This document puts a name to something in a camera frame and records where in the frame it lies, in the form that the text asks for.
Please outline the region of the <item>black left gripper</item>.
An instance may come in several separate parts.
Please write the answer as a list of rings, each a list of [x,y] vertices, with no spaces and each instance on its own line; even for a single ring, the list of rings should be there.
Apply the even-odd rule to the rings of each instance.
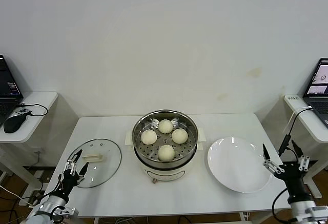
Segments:
[[[85,165],[81,168],[80,172],[78,173],[76,171],[76,163],[79,160],[82,149],[77,151],[71,159],[68,159],[65,163],[65,171],[64,171],[64,179],[62,181],[62,193],[65,196],[69,196],[72,189],[76,187],[80,181],[84,179],[84,176],[88,169],[88,163],[85,163]]]

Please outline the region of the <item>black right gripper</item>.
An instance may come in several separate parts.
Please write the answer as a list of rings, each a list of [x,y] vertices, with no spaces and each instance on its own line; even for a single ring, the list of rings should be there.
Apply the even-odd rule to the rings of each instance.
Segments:
[[[278,166],[271,160],[265,144],[262,144],[263,165],[268,171],[275,174],[276,178],[284,181],[289,194],[288,203],[310,201],[312,197],[306,191],[303,182],[303,177],[306,175],[306,171],[308,171],[310,157],[305,156],[302,149],[294,141],[292,141],[292,145],[298,158],[298,164],[286,162]]]

